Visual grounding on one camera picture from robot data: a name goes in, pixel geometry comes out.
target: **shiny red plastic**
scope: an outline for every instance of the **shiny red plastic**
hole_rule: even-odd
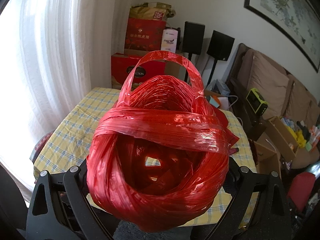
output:
[[[155,76],[131,91],[137,66],[160,59],[184,66],[192,86]],[[168,51],[148,53],[93,136],[87,156],[93,201],[146,232],[200,216],[225,180],[228,149],[237,141],[227,125],[225,115],[204,98],[201,76],[189,60]],[[146,166],[147,157],[160,166]]]

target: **black picture frame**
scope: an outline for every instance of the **black picture frame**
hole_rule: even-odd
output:
[[[263,14],[262,12],[260,12],[259,10],[257,10],[256,8],[250,6],[250,0],[244,0],[244,7],[247,8],[248,10],[254,12],[255,14],[257,14],[258,16],[260,16],[261,18],[263,18],[264,20],[266,20],[268,23],[270,23],[271,25],[273,25],[273,27],[277,28],[283,35],[285,35],[301,52],[302,54],[307,58],[307,60],[310,62],[310,64],[313,66],[313,68],[315,69],[315,71],[318,73],[319,72],[319,68],[320,68],[320,60],[318,63],[318,66],[316,66],[316,64],[312,61],[312,59],[309,57],[309,55],[304,51],[304,49],[300,46],[299,43],[297,43],[297,41],[289,34],[286,32],[286,30],[284,30],[280,25],[278,25],[277,23],[275,23],[272,19],[270,19],[268,16],[266,16],[265,14]]]

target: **silver screw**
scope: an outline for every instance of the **silver screw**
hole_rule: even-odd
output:
[[[78,171],[78,166],[72,166],[71,168],[70,168],[70,171],[71,172],[76,172],[76,171]]]
[[[272,171],[272,172],[271,172],[271,175],[274,176],[274,177],[278,177],[278,172]]]
[[[241,170],[243,173],[248,173],[248,172],[249,172],[249,168],[246,167],[246,166],[242,166],[242,167],[240,168],[240,170]]]
[[[41,172],[40,172],[40,176],[41,176],[41,177],[44,177],[45,175],[47,175],[47,173],[48,173],[47,171],[41,171]]]

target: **portable radio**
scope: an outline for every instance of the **portable radio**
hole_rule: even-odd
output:
[[[246,99],[254,113],[258,116],[263,115],[265,110],[268,108],[268,103],[264,101],[262,95],[256,88],[250,89]]]

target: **black oval label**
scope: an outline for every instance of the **black oval label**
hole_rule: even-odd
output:
[[[133,66],[133,65],[127,67],[127,73],[129,74],[133,70],[134,67],[135,66]],[[139,66],[139,67],[137,67],[136,72],[134,73],[134,77],[140,78],[140,77],[145,76],[145,74],[146,74],[146,70],[143,67]]]

